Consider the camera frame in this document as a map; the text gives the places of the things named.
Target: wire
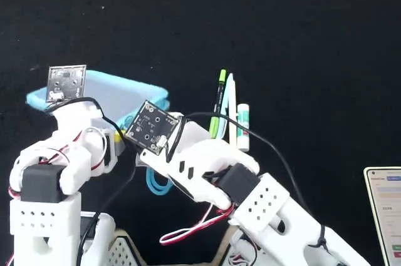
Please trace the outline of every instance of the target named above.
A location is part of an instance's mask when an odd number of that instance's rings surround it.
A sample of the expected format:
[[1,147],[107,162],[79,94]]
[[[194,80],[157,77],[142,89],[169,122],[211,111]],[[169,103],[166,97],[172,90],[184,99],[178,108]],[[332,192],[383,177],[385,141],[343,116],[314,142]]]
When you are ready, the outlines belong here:
[[[56,105],[51,105],[49,106],[47,109],[45,109],[45,112],[47,113],[51,113],[55,110],[57,110],[58,108],[61,108],[62,106],[66,106],[66,105],[70,105],[72,103],[77,103],[77,102],[92,102],[96,108],[98,110],[100,110],[100,112],[102,113],[102,118],[103,120],[105,120],[107,123],[109,123],[110,125],[112,125],[114,127],[114,129],[117,131],[117,133],[120,135],[121,140],[124,142],[125,147],[131,152],[132,154],[132,160],[135,160],[135,154],[136,154],[136,147],[133,146],[130,142],[128,142],[125,138],[124,135],[121,131],[121,129],[118,127],[118,125],[113,122],[112,120],[110,120],[109,118],[107,118],[103,112],[102,107],[100,106],[99,102],[97,102],[96,99],[92,98],[92,97],[81,97],[81,98],[73,98],[70,99],[68,101],[64,101],[61,103],[58,103]],[[76,256],[76,266],[80,266],[81,265],[81,261],[82,261],[82,255],[83,255],[83,246],[85,244],[85,241],[88,238],[88,234],[89,231],[96,225],[97,220],[99,218],[99,215],[102,211],[106,210],[106,208],[111,204],[111,202],[114,201],[114,199],[116,199],[116,197],[122,192],[122,190],[132,181],[133,177],[135,176],[135,170],[136,170],[136,164],[133,164],[132,167],[132,172],[130,174],[130,176],[127,178],[127,180],[125,182],[123,182],[103,203],[103,205],[100,207],[100,209],[98,211],[95,212],[95,214],[92,216],[92,219],[90,220],[88,226],[86,227],[82,237],[81,237],[81,241],[80,244],[78,246],[78,253]]]
[[11,198],[17,199],[21,197],[21,194],[11,188],[11,186],[8,186],[8,195],[10,195]]
[[174,232],[171,233],[167,233],[164,236],[162,236],[159,240],[161,245],[170,245],[176,242],[179,242],[185,238],[187,238],[188,236],[192,235],[193,233],[197,232],[198,230],[203,230],[204,228],[215,224],[216,222],[227,218],[230,213],[234,210],[234,205],[232,205],[228,210],[224,211],[224,213],[222,213],[219,216],[216,216],[214,218],[211,218],[209,220],[206,220],[207,216],[210,214],[211,210],[212,210],[213,205],[210,205],[209,208],[207,209],[205,215],[202,217],[202,219],[195,224],[193,227],[191,228],[181,228],[180,230],[176,230]]
[[255,257],[249,266],[254,266],[256,263],[256,260],[258,259],[258,247],[256,246],[255,242],[253,242],[253,240],[251,240],[251,245],[253,246],[253,249],[255,251]]
[[53,155],[49,160],[40,161],[39,164],[47,164],[47,163],[49,163],[49,161],[54,160],[58,156],[62,156],[67,161],[67,165],[70,164],[70,159],[61,150],[55,149],[55,148],[52,148],[52,147],[46,147],[46,146],[40,146],[39,148],[44,148],[44,149],[47,149],[47,150],[53,150],[53,151],[57,152],[57,154]]
[[237,121],[231,119],[230,117],[228,117],[228,116],[226,116],[226,115],[223,115],[223,114],[220,114],[220,113],[213,113],[213,112],[196,112],[196,113],[191,113],[191,114],[188,114],[188,115],[183,116],[183,117],[181,118],[181,122],[180,122],[180,126],[179,126],[179,130],[178,130],[177,136],[175,137],[175,140],[174,140],[174,142],[173,142],[173,144],[172,144],[172,146],[171,146],[171,149],[170,149],[169,153],[167,154],[167,159],[166,159],[166,162],[167,162],[167,163],[169,163],[169,162],[171,161],[171,159],[172,159],[172,157],[173,157],[173,155],[174,155],[174,151],[175,151],[175,149],[176,149],[177,146],[178,146],[178,143],[179,143],[179,141],[180,141],[180,139],[181,139],[181,136],[182,136],[182,132],[183,132],[183,130],[184,130],[184,126],[185,126],[185,124],[187,123],[188,119],[189,119],[190,117],[199,117],[199,116],[206,116],[206,117],[214,116],[214,117],[224,118],[224,119],[226,119],[228,122],[230,122],[230,123],[236,125],[238,128],[240,128],[240,129],[242,129],[242,130],[248,132],[250,135],[252,135],[252,136],[258,138],[258,139],[261,140],[263,143],[269,145],[270,148],[277,154],[277,156],[279,157],[281,163],[284,165],[284,167],[285,167],[285,169],[286,169],[286,171],[287,171],[287,174],[288,174],[289,178],[291,179],[291,183],[293,184],[294,191],[295,191],[295,193],[296,193],[296,196],[298,197],[299,204],[300,204],[309,214],[311,214],[311,212],[310,212],[308,206],[306,205],[306,202],[305,202],[305,200],[304,200],[304,197],[302,196],[301,190],[299,189],[299,186],[298,186],[298,184],[297,184],[297,182],[296,182],[296,180],[295,180],[295,177],[294,177],[294,174],[293,174],[293,172],[292,172],[292,170],[291,170],[291,167],[288,165],[288,162],[287,162],[286,159],[284,158],[283,154],[282,154],[269,140],[263,138],[261,135],[259,135],[259,134],[255,133],[255,132],[251,131],[250,129],[248,129],[248,128],[242,126],[242,125],[240,125]]
[[10,258],[7,260],[5,266],[11,266],[14,261],[14,253],[11,254]]
[[107,138],[106,138],[105,134],[104,134],[101,130],[99,130],[97,127],[94,127],[94,126],[90,126],[90,127],[88,127],[88,128],[85,128],[85,129],[82,131],[82,134],[80,134],[80,135],[81,135],[81,136],[84,136],[85,133],[90,132],[90,130],[96,131],[96,132],[102,137],[102,140],[103,140],[103,152],[102,152],[102,157],[100,158],[100,161],[99,161],[97,164],[95,164],[95,166],[92,166],[92,167],[91,167],[91,170],[94,170],[94,169],[98,168],[98,167],[103,163],[103,160],[105,159],[105,156],[106,156],[108,144],[107,144]]

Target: glue stick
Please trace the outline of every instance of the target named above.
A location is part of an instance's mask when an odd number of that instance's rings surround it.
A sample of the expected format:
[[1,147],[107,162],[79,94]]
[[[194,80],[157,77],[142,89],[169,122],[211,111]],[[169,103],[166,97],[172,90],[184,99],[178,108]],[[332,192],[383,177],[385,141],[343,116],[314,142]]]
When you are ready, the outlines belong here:
[[[238,124],[249,128],[249,105],[241,103],[237,106]],[[237,129],[237,148],[243,152],[249,151],[249,133],[242,129]]]

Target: pen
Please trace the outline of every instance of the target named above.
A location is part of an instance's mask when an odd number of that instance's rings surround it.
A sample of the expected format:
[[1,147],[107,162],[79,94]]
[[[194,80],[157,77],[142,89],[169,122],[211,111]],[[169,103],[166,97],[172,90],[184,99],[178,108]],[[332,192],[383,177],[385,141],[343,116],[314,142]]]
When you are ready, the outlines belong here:
[[[225,69],[221,69],[219,75],[219,81],[217,82],[216,103],[213,108],[214,113],[221,112],[221,104],[223,101],[224,83],[226,82],[226,74],[227,71]],[[218,129],[219,129],[219,119],[217,117],[212,117],[211,124],[209,127],[209,132],[211,133],[212,138],[216,138]]]

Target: light blue plastic container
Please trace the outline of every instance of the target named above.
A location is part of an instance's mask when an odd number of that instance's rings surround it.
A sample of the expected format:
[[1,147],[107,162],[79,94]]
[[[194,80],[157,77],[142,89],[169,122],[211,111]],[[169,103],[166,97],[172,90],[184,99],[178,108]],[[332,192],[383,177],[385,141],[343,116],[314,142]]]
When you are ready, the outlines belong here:
[[[96,99],[104,114],[119,127],[127,128],[145,100],[163,110],[170,107],[169,92],[159,86],[88,70],[86,71],[84,96]],[[26,102],[43,111],[46,103],[46,87],[26,95]]]

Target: black cable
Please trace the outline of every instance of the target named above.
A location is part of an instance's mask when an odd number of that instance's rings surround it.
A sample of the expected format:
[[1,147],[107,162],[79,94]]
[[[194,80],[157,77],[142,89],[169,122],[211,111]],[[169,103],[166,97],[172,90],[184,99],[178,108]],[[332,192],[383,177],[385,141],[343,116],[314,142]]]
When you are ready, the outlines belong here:
[[261,140],[263,143],[269,145],[270,148],[273,149],[273,151],[278,155],[279,159],[281,160],[281,163],[284,165],[284,167],[285,167],[285,169],[287,171],[287,174],[288,174],[289,178],[291,179],[291,183],[293,184],[294,191],[295,191],[296,196],[298,197],[299,204],[310,215],[312,215],[310,210],[309,210],[309,208],[308,208],[308,206],[307,206],[307,204],[306,204],[306,202],[305,202],[305,199],[302,196],[301,190],[299,189],[298,184],[296,183],[296,180],[295,180],[295,177],[294,177],[293,172],[291,170],[291,167],[288,165],[288,163],[287,163],[286,159],[284,158],[283,154],[269,140],[263,138],[259,134],[257,134],[255,132],[247,129],[246,127],[240,125],[237,121],[231,119],[230,117],[228,117],[226,115],[222,115],[222,114],[219,114],[219,113],[213,113],[213,112],[196,112],[196,113],[191,113],[191,114],[183,116],[182,119],[181,119],[181,122],[180,122],[180,126],[179,126],[179,130],[178,130],[177,136],[175,137],[175,140],[174,140],[174,142],[173,142],[173,144],[171,146],[169,154],[167,155],[167,157],[168,157],[168,159],[166,159],[167,163],[169,163],[171,161],[172,157],[173,157],[174,151],[177,148],[178,143],[179,143],[179,141],[181,139],[182,132],[184,130],[185,124],[187,123],[187,120],[190,117],[197,117],[197,116],[218,117],[218,118],[226,119],[228,122],[236,125],[238,128],[248,132],[250,135],[255,136],[256,138]]
[[256,260],[258,259],[258,247],[256,246],[255,242],[253,242],[253,240],[251,240],[251,244],[253,246],[253,250],[255,251],[255,257],[254,257],[252,263],[249,264],[249,266],[254,266],[256,263]]
[[92,229],[93,226],[96,225],[97,220],[99,218],[99,215],[102,211],[106,210],[106,208],[109,206],[109,204],[111,204],[112,201],[114,201],[114,199],[116,199],[117,196],[119,196],[119,194],[121,193],[121,191],[132,181],[134,175],[135,175],[135,170],[137,169],[137,167],[134,165],[132,167],[132,172],[131,175],[129,176],[128,180],[126,180],[122,185],[120,185],[117,190],[114,191],[114,193],[112,193],[110,195],[109,198],[107,198],[107,200],[105,201],[105,203],[102,205],[102,207],[96,211],[96,213],[94,214],[94,216],[92,216],[92,219],[90,220],[90,223],[88,224],[85,232],[83,233],[82,237],[81,237],[81,242],[78,246],[78,253],[76,256],[76,266],[80,266],[81,265],[81,260],[82,260],[82,255],[83,255],[83,246],[88,238],[88,234],[89,231]]
[[92,102],[96,108],[98,110],[100,110],[102,112],[102,115],[104,116],[105,114],[103,114],[103,110],[102,107],[100,106],[99,102],[97,102],[96,99],[92,98],[92,97],[79,97],[79,98],[72,98],[66,101],[56,101],[54,103],[51,103],[47,109],[44,110],[45,113],[51,113],[54,112],[55,110],[61,108],[62,106],[66,106],[66,105],[72,105],[73,103],[77,103],[77,102]]
[[[118,127],[118,125],[112,121],[111,119],[107,118],[103,112],[102,107],[100,106],[99,102],[97,102],[96,99],[92,98],[92,97],[81,97],[81,98],[73,98],[67,101],[62,101],[59,103],[53,103],[50,106],[48,106],[47,109],[45,109],[45,112],[47,113],[51,113],[55,110],[57,110],[58,108],[61,108],[62,106],[66,106],[66,105],[71,105],[73,103],[77,103],[77,102],[92,102],[96,108],[98,110],[101,111],[102,113],[102,118],[109,124],[111,124],[114,129],[117,131],[117,133],[120,135],[120,138],[122,139],[122,141],[124,142],[125,147],[131,151],[132,155],[133,155],[133,159],[135,160],[135,155],[136,155],[136,150],[135,147],[128,142],[125,138],[124,135],[121,131],[121,129]],[[85,229],[85,232],[83,233],[82,237],[81,237],[81,241],[80,244],[78,246],[78,253],[76,256],[76,266],[80,266],[81,265],[81,261],[82,261],[82,255],[83,255],[83,246],[88,238],[88,234],[89,231],[93,228],[93,226],[96,225],[98,218],[101,214],[102,211],[106,210],[107,207],[109,206],[109,204],[111,204],[112,201],[114,201],[114,199],[116,199],[116,197],[121,193],[121,191],[132,181],[134,175],[135,175],[135,170],[137,169],[136,167],[136,163],[134,163],[133,167],[132,167],[132,172],[131,175],[128,177],[128,179],[122,183],[122,185],[120,185],[107,199],[106,201],[103,203],[103,205],[101,206],[101,208],[95,212],[95,214],[92,216],[92,219],[90,220],[88,226]]]

